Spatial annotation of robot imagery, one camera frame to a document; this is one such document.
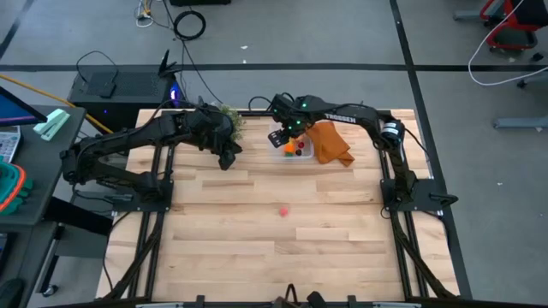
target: monitor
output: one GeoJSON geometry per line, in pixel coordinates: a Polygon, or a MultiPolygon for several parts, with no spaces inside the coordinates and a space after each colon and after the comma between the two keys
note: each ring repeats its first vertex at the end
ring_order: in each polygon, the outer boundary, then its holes
{"type": "Polygon", "coordinates": [[[47,121],[45,115],[0,86],[0,127],[37,124],[45,121],[47,121]]]}

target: orange cloth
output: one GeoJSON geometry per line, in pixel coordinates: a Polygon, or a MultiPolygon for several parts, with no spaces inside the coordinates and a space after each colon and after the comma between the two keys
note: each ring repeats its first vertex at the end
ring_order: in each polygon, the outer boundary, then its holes
{"type": "Polygon", "coordinates": [[[349,166],[354,158],[348,153],[350,146],[337,133],[332,121],[319,122],[307,130],[308,137],[314,143],[314,152],[319,163],[328,163],[335,158],[349,166]]]}

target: gray floor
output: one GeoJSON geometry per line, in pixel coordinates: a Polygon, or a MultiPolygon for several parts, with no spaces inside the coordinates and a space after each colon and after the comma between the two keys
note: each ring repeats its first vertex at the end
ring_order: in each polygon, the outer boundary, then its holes
{"type": "MultiPolygon", "coordinates": [[[[36,0],[0,64],[73,65],[90,50],[102,50],[118,64],[156,64],[165,49],[181,46],[161,27],[140,29],[133,19],[137,0],[36,0]]],[[[455,9],[479,7],[472,0],[398,0],[415,64],[464,65],[486,30],[478,23],[455,22],[455,9]]],[[[0,40],[21,1],[0,3],[0,40]]],[[[380,63],[403,64],[388,1],[234,0],[228,6],[196,7],[208,22],[203,38],[188,43],[197,63],[380,63]]],[[[165,23],[161,3],[152,12],[165,23]]],[[[188,27],[195,27],[191,22],[188,27]]],[[[539,49],[548,47],[539,32],[539,49]]],[[[484,48],[476,64],[527,62],[528,51],[513,62],[484,48]]],[[[86,63],[105,63],[100,56],[86,63]]],[[[8,72],[9,76],[67,97],[75,72],[8,72]]],[[[225,102],[243,107],[254,95],[311,93],[332,102],[360,102],[377,108],[414,108],[407,72],[387,71],[208,71],[202,73],[225,102]]],[[[520,73],[482,73],[495,81],[520,73]]],[[[499,116],[548,114],[544,83],[526,90],[507,84],[475,85],[467,73],[419,72],[438,154],[454,205],[468,278],[476,299],[548,304],[548,215],[545,175],[546,132],[497,131],[499,116]]],[[[211,94],[195,72],[186,72],[189,96],[211,94]]],[[[58,104],[0,81],[30,104],[58,104]]],[[[85,132],[91,133],[87,124],[85,132]]],[[[60,183],[59,198],[69,190],[60,183]]],[[[36,297],[29,306],[92,299],[100,273],[94,259],[65,258],[53,282],[63,293],[36,297]],[[75,281],[67,273],[77,273],[75,281]]]]}

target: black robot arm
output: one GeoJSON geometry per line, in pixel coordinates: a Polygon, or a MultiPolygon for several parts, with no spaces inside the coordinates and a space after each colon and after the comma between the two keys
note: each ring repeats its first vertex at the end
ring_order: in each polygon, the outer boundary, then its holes
{"type": "Polygon", "coordinates": [[[167,146],[182,142],[219,155],[219,167],[226,170],[235,161],[235,154],[241,152],[241,147],[230,138],[233,129],[230,118],[210,105],[194,111],[161,115],[139,128],[84,138],[61,152],[63,178],[72,185],[98,180],[107,186],[131,187],[143,199],[155,198],[162,194],[157,174],[135,174],[101,163],[99,159],[144,145],[167,146]]]}
{"type": "Polygon", "coordinates": [[[332,120],[360,125],[369,133],[375,148],[385,151],[390,158],[396,180],[394,202],[406,203],[413,199],[417,177],[409,169],[403,150],[405,126],[392,115],[365,105],[326,103],[311,95],[291,101],[278,94],[272,99],[271,111],[274,121],[282,123],[282,129],[269,135],[275,147],[286,144],[289,137],[299,137],[316,121],[332,120]]]}

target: wooden table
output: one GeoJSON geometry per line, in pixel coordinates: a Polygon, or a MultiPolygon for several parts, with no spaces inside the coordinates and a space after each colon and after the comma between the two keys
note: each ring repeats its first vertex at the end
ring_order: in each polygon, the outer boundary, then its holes
{"type": "MultiPolygon", "coordinates": [[[[142,110],[139,125],[151,114],[142,110]]],[[[392,114],[420,136],[412,110],[392,114]]],[[[173,206],[164,222],[153,300],[195,301],[203,294],[206,301],[268,301],[283,295],[288,283],[300,299],[315,290],[328,301],[346,301],[350,294],[359,301],[403,300],[390,220],[380,215],[378,153],[366,131],[336,123],[355,157],[345,168],[338,161],[273,160],[266,138],[272,119],[246,121],[239,142],[244,151],[228,171],[208,151],[177,146],[173,206]],[[289,208],[286,217],[279,215],[283,206],[289,208]]],[[[425,154],[412,138],[405,149],[409,167],[428,177],[425,154]]],[[[128,170],[150,170],[153,152],[132,150],[128,170]]],[[[106,266],[114,283],[133,261],[141,215],[130,214],[110,237],[106,266]]],[[[423,258],[458,293],[442,223],[423,213],[413,216],[423,258]]],[[[418,295],[409,258],[408,268],[418,295]]],[[[108,291],[103,274],[98,296],[108,291]]]]}

